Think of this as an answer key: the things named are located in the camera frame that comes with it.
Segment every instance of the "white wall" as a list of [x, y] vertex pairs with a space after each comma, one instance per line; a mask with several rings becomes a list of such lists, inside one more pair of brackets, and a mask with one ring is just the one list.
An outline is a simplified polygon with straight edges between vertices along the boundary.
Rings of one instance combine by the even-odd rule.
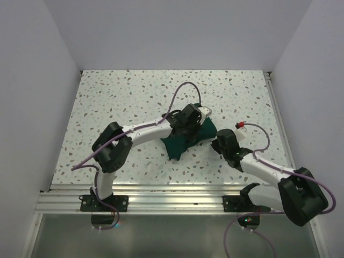
[[0, 1], [0, 257], [18, 257], [52, 178], [78, 80], [42, 0]]
[[344, 1], [314, 0], [273, 72], [273, 87], [298, 166], [335, 193], [320, 216], [332, 257], [344, 257]]
[[80, 69], [271, 71], [311, 0], [45, 0]]

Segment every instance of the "table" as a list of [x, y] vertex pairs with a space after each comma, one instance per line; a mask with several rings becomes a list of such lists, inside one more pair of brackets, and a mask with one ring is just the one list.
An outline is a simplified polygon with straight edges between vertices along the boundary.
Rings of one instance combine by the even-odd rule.
[[[70, 116], [52, 185], [91, 184], [94, 171], [71, 167], [91, 154], [91, 146], [106, 126], [117, 121], [134, 125], [161, 117], [175, 89], [185, 81], [198, 85], [202, 104], [212, 109], [217, 129], [231, 128], [239, 121], [258, 123], [268, 130], [270, 148], [262, 154], [287, 165], [281, 136], [262, 71], [234, 70], [85, 70]], [[173, 109], [197, 103], [191, 85], [178, 93]], [[249, 128], [241, 146], [250, 149], [266, 145], [266, 137]], [[232, 169], [204, 140], [182, 154], [179, 161], [168, 160], [160, 140], [142, 144], [129, 153], [125, 165], [116, 172], [114, 184], [250, 184], [264, 183], [255, 176]]]

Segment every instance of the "cable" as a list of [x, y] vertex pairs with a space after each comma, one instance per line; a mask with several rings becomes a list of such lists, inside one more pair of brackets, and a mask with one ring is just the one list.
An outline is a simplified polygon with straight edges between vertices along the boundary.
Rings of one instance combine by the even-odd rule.
[[117, 220], [116, 222], [113, 222], [111, 224], [111, 226], [108, 226], [108, 227], [96, 227], [98, 230], [110, 230], [112, 228], [114, 228], [118, 221], [119, 221], [119, 212], [118, 210], [114, 207], [114, 206], [111, 206], [105, 202], [103, 202], [99, 195], [98, 195], [98, 189], [97, 189], [97, 179], [98, 179], [98, 175], [99, 175], [99, 168], [96, 166], [96, 165], [85, 165], [86, 162], [88, 162], [90, 159], [92, 159], [93, 157], [95, 157], [102, 149], [104, 149], [107, 145], [109, 145], [110, 143], [112, 143], [113, 141], [116, 141], [118, 139], [120, 139], [121, 137], [127, 135], [128, 133], [131, 133], [135, 130], [138, 130], [138, 129], [142, 129], [142, 128], [146, 128], [146, 127], [150, 127], [150, 126], [157, 126], [158, 124], [162, 123], [164, 120], [166, 120], [166, 118], [168, 117], [168, 115], [170, 114], [171, 112], [171, 109], [172, 109], [172, 106], [173, 106], [173, 103], [174, 103], [174, 100], [177, 96], [177, 93], [178, 91], [180, 90], [181, 87], [183, 87], [184, 85], [186, 84], [191, 84], [196, 90], [197, 90], [197, 93], [198, 93], [198, 99], [199, 99], [199, 104], [201, 105], [201, 97], [200, 97], [200, 92], [199, 92], [199, 89], [198, 87], [192, 83], [192, 82], [183, 82], [181, 85], [178, 86], [178, 88], [176, 89], [176, 91], [174, 92], [173, 94], [173, 97], [172, 97], [172, 100], [171, 100], [171, 103], [168, 107], [168, 110], [166, 112], [166, 114], [164, 115], [164, 117], [162, 119], [160, 119], [157, 123], [150, 123], [150, 124], [146, 124], [146, 125], [140, 125], [140, 126], [136, 126], [134, 127], [133, 129], [131, 130], [128, 130], [126, 132], [123, 132], [115, 137], [113, 137], [112, 139], [108, 140], [105, 144], [103, 144], [102, 146], [100, 146], [99, 149], [97, 149], [95, 152], [93, 152], [91, 155], [89, 155], [86, 159], [84, 159], [83, 161], [81, 161], [79, 164], [75, 165], [72, 167], [71, 171], [74, 171], [74, 170], [77, 170], [77, 169], [81, 169], [81, 168], [95, 168], [96, 169], [96, 175], [95, 175], [95, 181], [94, 181], [94, 190], [95, 190], [95, 195], [96, 195], [96, 198], [97, 200], [104, 206], [106, 207], [109, 207], [110, 209], [112, 209], [115, 213], [117, 213]]
[[178, 88], [176, 89], [176, 91], [174, 92], [173, 97], [172, 97], [172, 100], [171, 100], [171, 103], [170, 103], [170, 105], [169, 105], [169, 107], [168, 107], [168, 110], [167, 110], [165, 116], [164, 116], [161, 120], [159, 120], [159, 121], [157, 122], [157, 124], [156, 124], [156, 123], [150, 123], [150, 124], [146, 124], [146, 125], [139, 125], [139, 126], [137, 126], [137, 127], [134, 127], [134, 128], [131, 129], [131, 130], [128, 130], [128, 131], [126, 131], [126, 132], [124, 132], [124, 133], [121, 133], [121, 134], [119, 134], [119, 135], [113, 137], [112, 139], [110, 139], [110, 140], [108, 140], [106, 143], [104, 143], [102, 146], [100, 146], [99, 149], [97, 149], [95, 152], [93, 152], [91, 155], [89, 155], [86, 159], [84, 159], [84, 160], [81, 161], [79, 164], [77, 164], [77, 165], [75, 165], [74, 167], [72, 167], [71, 170], [74, 171], [74, 170], [76, 170], [76, 169], [81, 168], [80, 166], [84, 165], [87, 161], [89, 161], [90, 159], [92, 159], [93, 157], [95, 157], [95, 156], [96, 156], [99, 152], [101, 152], [102, 149], [104, 149], [107, 145], [109, 145], [109, 144], [112, 143], [113, 141], [116, 141], [116, 140], [120, 139], [121, 137], [127, 135], [128, 133], [131, 133], [131, 132], [136, 131], [136, 130], [138, 130], [138, 129], [142, 129], [142, 128], [146, 128], [146, 127], [150, 127], [150, 126], [157, 126], [158, 124], [161, 124], [163, 121], [166, 120], [166, 118], [167, 118], [168, 115], [170, 114], [171, 109], [172, 109], [173, 102], [174, 102], [174, 100], [175, 100], [175, 98], [176, 98], [176, 96], [177, 96], [178, 91], [180, 90], [181, 87], [183, 87], [183, 86], [186, 85], [186, 84], [191, 84], [191, 85], [197, 90], [198, 99], [199, 99], [199, 104], [201, 105], [201, 97], [200, 97], [200, 92], [199, 92], [198, 87], [197, 87], [194, 83], [192, 83], [192, 82], [183, 82], [181, 85], [179, 85], [179, 87], [178, 87]]
[[[329, 208], [329, 209], [326, 210], [326, 211], [321, 212], [320, 214], [327, 214], [327, 213], [332, 212], [332, 211], [335, 209], [336, 204], [337, 204], [337, 201], [336, 201], [336, 199], [335, 199], [334, 194], [330, 191], [330, 189], [329, 189], [327, 186], [325, 186], [325, 185], [324, 185], [323, 183], [321, 183], [320, 181], [318, 181], [318, 180], [316, 180], [316, 179], [314, 179], [314, 178], [311, 178], [311, 177], [309, 177], [309, 176], [305, 176], [305, 175], [301, 175], [301, 174], [296, 174], [296, 173], [294, 173], [294, 172], [287, 171], [287, 170], [285, 170], [285, 169], [281, 169], [281, 168], [279, 168], [279, 167], [277, 167], [277, 166], [274, 166], [274, 165], [272, 165], [272, 164], [270, 164], [270, 163], [268, 163], [268, 162], [265, 162], [265, 161], [259, 159], [258, 156], [257, 156], [257, 152], [263, 152], [263, 151], [266, 151], [266, 150], [269, 148], [270, 142], [271, 142], [271, 141], [270, 141], [270, 136], [269, 136], [268, 132], [267, 132], [263, 127], [261, 127], [260, 125], [257, 125], [257, 124], [240, 122], [240, 123], [237, 123], [237, 124], [236, 124], [236, 127], [237, 127], [237, 128], [240, 128], [240, 127], [244, 127], [245, 125], [258, 127], [260, 130], [263, 131], [263, 133], [266, 135], [266, 137], [267, 137], [267, 139], [268, 139], [268, 143], [267, 143], [267, 145], [265, 146], [265, 148], [256, 149], [256, 150], [254, 150], [254, 151], [252, 152], [252, 155], [253, 155], [254, 159], [256, 159], [258, 162], [262, 163], [263, 165], [265, 165], [265, 166], [267, 166], [267, 167], [269, 167], [269, 168], [275, 169], [275, 170], [277, 170], [277, 171], [279, 171], [279, 172], [286, 173], [286, 174], [291, 175], [291, 176], [297, 176], [297, 177], [304, 178], [304, 179], [306, 179], [306, 180], [309, 180], [309, 181], [311, 181], [311, 182], [313, 182], [313, 183], [316, 183], [316, 184], [318, 184], [319, 186], [323, 187], [323, 188], [328, 192], [328, 194], [331, 196], [331, 199], [332, 199], [332, 206], [331, 206], [331, 208]], [[227, 258], [231, 258], [231, 257], [230, 257], [230, 254], [229, 254], [229, 252], [228, 252], [228, 250], [227, 250], [227, 244], [226, 244], [227, 233], [228, 233], [229, 228], [230, 228], [230, 227], [233, 225], [233, 223], [234, 223], [237, 219], [239, 219], [239, 218], [246, 217], [246, 216], [257, 216], [257, 215], [260, 215], [260, 214], [285, 214], [285, 213], [284, 213], [284, 212], [252, 212], [252, 213], [246, 213], [246, 214], [240, 215], [240, 216], [236, 217], [235, 219], [233, 219], [233, 220], [227, 225], [227, 227], [226, 227], [226, 229], [225, 229], [224, 237], [223, 237], [223, 245], [224, 245], [224, 249], [225, 249], [225, 253], [226, 253], [226, 255], [227, 255]], [[252, 231], [252, 232], [254, 232], [255, 234], [261, 236], [262, 238], [264, 238], [264, 239], [270, 244], [270, 246], [271, 246], [271, 248], [272, 248], [272, 250], [273, 250], [273, 253], [274, 253], [274, 258], [277, 258], [276, 248], [274, 247], [273, 243], [272, 243], [266, 236], [264, 236], [262, 233], [260, 233], [260, 232], [258, 232], [258, 231]]]

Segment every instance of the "green cloth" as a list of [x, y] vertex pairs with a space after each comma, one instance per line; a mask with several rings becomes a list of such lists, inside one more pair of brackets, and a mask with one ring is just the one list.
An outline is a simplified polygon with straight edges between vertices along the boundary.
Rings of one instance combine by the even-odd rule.
[[215, 138], [217, 129], [210, 118], [206, 118], [195, 141], [189, 141], [185, 136], [175, 136], [161, 139], [165, 144], [169, 159], [180, 160], [182, 153], [188, 148], [198, 144], [205, 139]]

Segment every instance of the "red connector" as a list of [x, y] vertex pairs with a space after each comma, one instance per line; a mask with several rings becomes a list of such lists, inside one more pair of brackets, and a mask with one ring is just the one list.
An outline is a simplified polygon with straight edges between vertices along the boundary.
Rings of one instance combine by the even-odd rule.
[[239, 122], [235, 125], [236, 129], [239, 129], [239, 128], [244, 127], [244, 126], [245, 126], [244, 122]]

